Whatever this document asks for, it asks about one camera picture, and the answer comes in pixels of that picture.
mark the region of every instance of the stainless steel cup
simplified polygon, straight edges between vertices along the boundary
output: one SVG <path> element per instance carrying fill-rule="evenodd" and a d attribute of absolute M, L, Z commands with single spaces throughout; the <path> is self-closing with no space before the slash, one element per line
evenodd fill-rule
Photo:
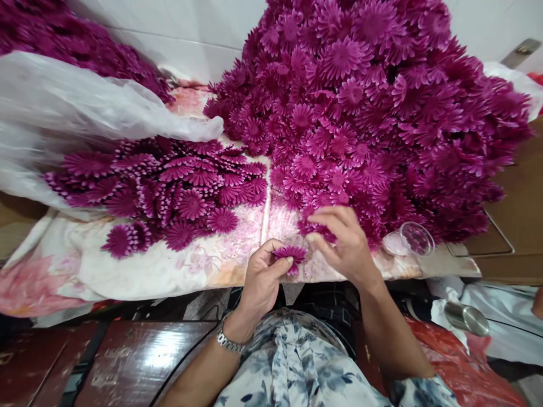
<path fill-rule="evenodd" d="M 447 302 L 445 304 L 445 317 L 452 326 L 477 336 L 487 336 L 490 332 L 485 316 L 472 306 Z"/>

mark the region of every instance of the cardboard box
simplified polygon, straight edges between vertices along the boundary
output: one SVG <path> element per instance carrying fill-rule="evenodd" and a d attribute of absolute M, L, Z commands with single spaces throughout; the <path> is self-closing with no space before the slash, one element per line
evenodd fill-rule
<path fill-rule="evenodd" d="M 0 192 L 0 266 L 47 212 L 42 203 Z"/>
<path fill-rule="evenodd" d="M 506 193 L 485 206 L 496 227 L 466 242 L 485 280 L 543 285 L 543 116 L 531 126 L 537 136 L 521 144 L 516 164 L 494 178 Z"/>

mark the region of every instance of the person's right hand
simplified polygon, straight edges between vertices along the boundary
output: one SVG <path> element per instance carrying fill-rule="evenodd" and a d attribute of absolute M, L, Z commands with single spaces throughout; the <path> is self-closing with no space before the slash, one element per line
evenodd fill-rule
<path fill-rule="evenodd" d="M 319 233 L 310 233 L 307 240 L 319 250 L 329 265 L 352 282 L 356 288 L 372 289 L 383 282 L 373 262 L 366 234 L 355 212 L 345 206 L 325 206 L 308 217 L 308 221 L 326 226 L 338 239 L 336 246 Z"/>

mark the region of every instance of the pile of flowers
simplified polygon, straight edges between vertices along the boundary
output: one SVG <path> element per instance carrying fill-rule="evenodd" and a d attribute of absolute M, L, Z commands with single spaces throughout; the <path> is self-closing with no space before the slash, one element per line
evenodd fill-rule
<path fill-rule="evenodd" d="M 116 44 L 103 26 L 78 18 L 66 0 L 0 0 L 0 55 L 14 50 L 132 79 L 164 103 L 173 100 L 166 80 L 134 48 Z"/>
<path fill-rule="evenodd" d="M 486 230 L 490 181 L 531 136 L 528 97 L 485 77 L 440 0 L 268 0 L 204 113 L 301 210 L 349 205 L 375 247 L 403 222 L 436 241 Z"/>
<path fill-rule="evenodd" d="M 73 207 L 106 207 L 136 219 L 111 230 L 104 249 L 122 258 L 165 239 L 182 250 L 197 237 L 235 229 L 239 204 L 262 205 L 266 166 L 218 141 L 187 142 L 157 136 L 123 140 L 112 153 L 66 155 L 62 169 L 45 174 Z"/>

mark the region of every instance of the finger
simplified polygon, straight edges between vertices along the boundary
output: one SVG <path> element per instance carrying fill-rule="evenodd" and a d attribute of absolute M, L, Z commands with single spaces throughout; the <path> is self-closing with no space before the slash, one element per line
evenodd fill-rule
<path fill-rule="evenodd" d="M 262 246 L 260 246 L 259 249 L 255 252 L 255 254 L 272 253 L 274 252 L 274 250 L 280 249 L 281 247 L 285 247 L 285 244 L 281 242 L 281 240 L 270 239 L 267 242 L 265 242 Z"/>
<path fill-rule="evenodd" d="M 335 214 L 315 214 L 309 216 L 307 220 L 326 226 L 338 239 L 349 234 L 347 226 Z"/>
<path fill-rule="evenodd" d="M 284 275 L 294 263 L 294 257 L 283 257 L 268 267 L 264 272 L 273 278 L 279 278 Z"/>
<path fill-rule="evenodd" d="M 317 209 L 315 214 L 336 215 L 346 226 L 358 225 L 358 218 L 351 207 L 348 206 L 323 206 Z"/>
<path fill-rule="evenodd" d="M 253 254 L 251 254 L 251 258 L 249 259 L 249 261 L 256 261 L 257 259 L 261 259 L 267 265 L 270 265 L 270 262 L 272 260 L 272 252 L 274 250 L 280 249 L 281 247 L 284 247 L 284 245 L 285 244 L 281 242 L 281 240 L 270 239 L 262 246 L 260 246 Z"/>
<path fill-rule="evenodd" d="M 324 239 L 324 237 L 314 232 L 308 234 L 306 239 L 314 249 L 317 249 L 322 253 L 329 265 L 334 267 L 340 263 L 341 260 L 338 253 L 335 251 L 332 245 Z"/>

